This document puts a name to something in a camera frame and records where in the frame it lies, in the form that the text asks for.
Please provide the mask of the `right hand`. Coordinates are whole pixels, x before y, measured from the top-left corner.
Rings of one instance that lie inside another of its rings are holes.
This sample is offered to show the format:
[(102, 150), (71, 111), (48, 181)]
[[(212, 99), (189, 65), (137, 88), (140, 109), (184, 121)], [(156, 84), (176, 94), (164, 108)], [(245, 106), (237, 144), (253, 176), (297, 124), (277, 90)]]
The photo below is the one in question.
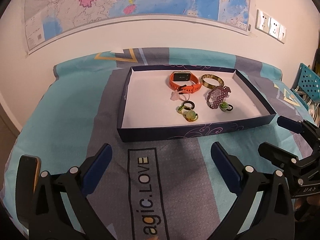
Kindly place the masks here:
[(309, 210), (314, 210), (316, 207), (319, 207), (319, 194), (297, 198), (295, 200), (293, 210), (294, 213), (298, 213), (302, 216)]

